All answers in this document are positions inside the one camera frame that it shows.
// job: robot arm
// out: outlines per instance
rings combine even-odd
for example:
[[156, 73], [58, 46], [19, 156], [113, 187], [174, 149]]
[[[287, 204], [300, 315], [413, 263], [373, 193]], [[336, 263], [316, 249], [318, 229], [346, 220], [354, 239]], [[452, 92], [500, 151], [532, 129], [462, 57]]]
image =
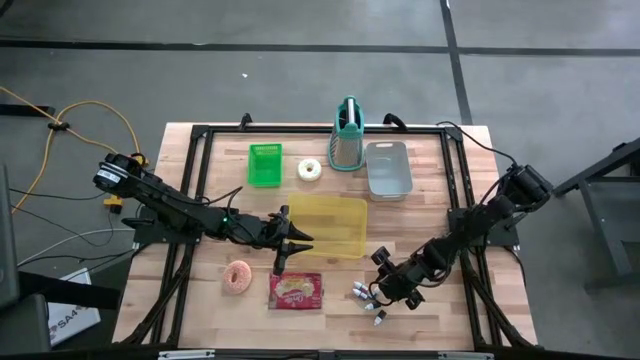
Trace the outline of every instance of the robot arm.
[[[433, 238], [399, 264], [389, 260], [386, 248], [378, 249], [371, 258], [379, 265], [378, 284], [380, 291], [390, 302], [406, 299], [410, 309], [424, 301], [417, 286], [435, 287], [448, 275], [458, 252], [487, 234], [501, 220], [517, 213], [526, 214], [539, 209], [550, 197], [553, 189], [531, 166], [514, 164], [498, 182], [497, 194], [485, 204], [469, 208], [451, 232]], [[436, 284], [423, 284], [427, 279]]]
[[107, 155], [100, 163], [93, 182], [103, 191], [122, 198], [135, 198], [145, 205], [140, 218], [123, 220], [136, 229], [136, 233], [142, 234], [147, 240], [145, 242], [165, 239], [188, 243], [205, 234], [255, 249], [275, 250], [275, 275], [282, 274], [288, 256], [313, 248], [284, 241], [285, 238], [313, 240], [289, 221], [288, 206], [282, 206], [278, 213], [269, 214], [268, 221], [241, 214], [230, 207], [207, 206], [209, 204], [191, 199], [165, 184], [160, 177], [145, 172], [138, 161], [124, 155]]

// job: red snack package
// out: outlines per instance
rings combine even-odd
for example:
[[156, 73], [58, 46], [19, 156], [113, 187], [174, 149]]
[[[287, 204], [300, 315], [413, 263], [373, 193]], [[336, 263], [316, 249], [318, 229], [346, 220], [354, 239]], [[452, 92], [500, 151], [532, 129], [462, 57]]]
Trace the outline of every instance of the red snack package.
[[284, 273], [269, 278], [269, 309], [321, 309], [322, 274]]

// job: gray plastic bin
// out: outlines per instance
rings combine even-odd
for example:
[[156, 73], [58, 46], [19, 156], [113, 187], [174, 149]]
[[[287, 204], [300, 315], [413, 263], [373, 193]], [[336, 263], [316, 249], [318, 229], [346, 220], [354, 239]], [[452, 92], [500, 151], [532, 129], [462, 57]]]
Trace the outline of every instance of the gray plastic bin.
[[365, 151], [369, 196], [373, 201], [400, 201], [413, 189], [407, 146], [401, 141], [374, 142]]

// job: gray concrete floor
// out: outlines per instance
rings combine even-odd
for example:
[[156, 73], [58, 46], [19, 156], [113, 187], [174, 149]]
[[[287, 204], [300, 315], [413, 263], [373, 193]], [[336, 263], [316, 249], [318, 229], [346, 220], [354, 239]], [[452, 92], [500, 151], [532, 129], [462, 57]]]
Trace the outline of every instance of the gray concrete floor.
[[[632, 0], [451, 0], [450, 6], [460, 46], [640, 47], [640, 6]], [[21, 0], [0, 19], [0, 37], [446, 45], [437, 0]], [[532, 164], [554, 184], [640, 134], [637, 58], [462, 56], [461, 62], [474, 123], [488, 125], [497, 148]], [[460, 123], [449, 57], [438, 54], [5, 48], [0, 85], [58, 109], [83, 99], [105, 101], [132, 121], [151, 159], [169, 121], [239, 121], [250, 112], [257, 121], [328, 122], [347, 94], [358, 97], [372, 121], [393, 112], [409, 123]], [[4, 101], [10, 99], [0, 95]], [[123, 125], [102, 109], [79, 109], [68, 121], [88, 137], [133, 151]], [[0, 126], [11, 184], [26, 189], [39, 170], [45, 122], [3, 117]], [[100, 149], [57, 136], [37, 191], [97, 194], [91, 177], [103, 156]], [[505, 170], [507, 164], [498, 160]], [[127, 202], [125, 213], [135, 206]], [[32, 198], [25, 209], [77, 232], [109, 227], [99, 201]], [[19, 258], [69, 236], [26, 214], [14, 221]], [[118, 217], [112, 221], [123, 227]], [[640, 356], [640, 292], [587, 295], [582, 288], [612, 269], [579, 194], [552, 200], [525, 219], [519, 232], [540, 344]], [[116, 233], [102, 248], [74, 241], [52, 254], [98, 256], [130, 244], [130, 234]], [[62, 275], [92, 264], [45, 260], [28, 270]]]

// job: sticker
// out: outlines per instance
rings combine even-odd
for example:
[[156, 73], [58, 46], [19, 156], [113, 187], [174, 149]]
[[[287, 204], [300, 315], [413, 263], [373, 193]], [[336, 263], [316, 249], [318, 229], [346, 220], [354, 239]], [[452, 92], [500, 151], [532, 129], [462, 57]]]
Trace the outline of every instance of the sticker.
[[109, 179], [109, 180], [113, 181], [116, 184], [120, 182], [120, 176], [112, 174], [112, 173], [110, 173], [108, 171], [98, 170], [98, 173], [96, 175], [102, 176], [103, 178], [106, 178], [106, 179]]

